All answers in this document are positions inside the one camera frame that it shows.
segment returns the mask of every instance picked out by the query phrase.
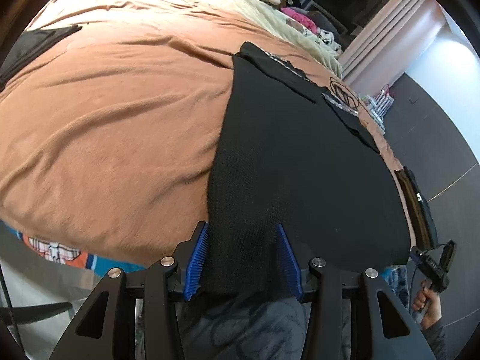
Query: pink plush toy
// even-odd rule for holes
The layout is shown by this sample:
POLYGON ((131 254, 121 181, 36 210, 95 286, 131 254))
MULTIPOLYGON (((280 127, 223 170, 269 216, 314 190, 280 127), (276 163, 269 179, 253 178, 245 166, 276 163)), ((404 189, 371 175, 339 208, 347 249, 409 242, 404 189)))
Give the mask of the pink plush toy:
POLYGON ((311 21, 308 17, 305 15, 302 15, 301 13, 295 12, 292 8, 281 8, 280 9, 283 13, 285 13, 287 16, 291 17, 298 23, 302 24, 304 27, 306 27, 308 30, 314 33, 314 35, 317 34, 317 26, 313 21, 311 21))

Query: white floor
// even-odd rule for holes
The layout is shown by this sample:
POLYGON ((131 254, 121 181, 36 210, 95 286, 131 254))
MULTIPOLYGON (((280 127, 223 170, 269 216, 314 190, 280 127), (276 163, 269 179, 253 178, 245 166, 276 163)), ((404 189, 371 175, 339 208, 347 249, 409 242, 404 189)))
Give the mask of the white floor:
MULTIPOLYGON (((92 271, 41 258, 9 233, 2 222, 0 262, 14 307, 68 301, 76 311, 97 282, 92 271)), ((0 305, 6 306, 3 294, 0 305)), ((45 321, 19 326, 28 357, 47 360, 73 315, 63 312, 45 321)))

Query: chair leg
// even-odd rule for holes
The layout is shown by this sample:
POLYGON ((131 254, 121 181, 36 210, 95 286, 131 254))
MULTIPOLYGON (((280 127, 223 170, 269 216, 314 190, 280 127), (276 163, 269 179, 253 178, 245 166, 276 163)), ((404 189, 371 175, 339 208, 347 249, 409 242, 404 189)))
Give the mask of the chair leg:
MULTIPOLYGON (((12 307, 13 318, 19 325, 24 323, 32 323, 51 318, 64 311, 70 310, 72 305, 70 302, 42 304, 39 306, 28 307, 12 307)), ((12 325, 10 313, 7 307, 0 307, 0 317, 7 326, 12 325)))

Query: pink curtain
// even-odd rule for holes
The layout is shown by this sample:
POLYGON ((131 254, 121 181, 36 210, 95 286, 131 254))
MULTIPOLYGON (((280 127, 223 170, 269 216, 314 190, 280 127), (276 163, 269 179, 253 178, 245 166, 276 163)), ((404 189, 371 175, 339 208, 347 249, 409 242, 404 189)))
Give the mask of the pink curtain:
POLYGON ((435 0, 390 0, 338 61, 360 95, 392 85, 434 41, 446 19, 435 0))

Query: floor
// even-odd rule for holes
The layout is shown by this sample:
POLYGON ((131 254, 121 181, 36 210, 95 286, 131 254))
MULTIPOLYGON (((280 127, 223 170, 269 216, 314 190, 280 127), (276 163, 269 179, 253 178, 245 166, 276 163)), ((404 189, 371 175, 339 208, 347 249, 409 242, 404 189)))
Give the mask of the floor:
MULTIPOLYGON (((94 287, 96 279, 92 271, 46 261, 22 245, 3 226, 0 222, 0 263, 12 305, 73 304, 71 312, 19 326, 27 355, 34 360, 47 360, 74 312, 94 287)), ((0 305, 6 306, 3 294, 0 305)))
POLYGON ((445 112, 408 75, 391 92, 395 102, 384 120, 385 137, 395 156, 415 173, 439 242, 458 243, 450 286, 441 296, 448 351, 454 359, 480 322, 480 166, 445 112))

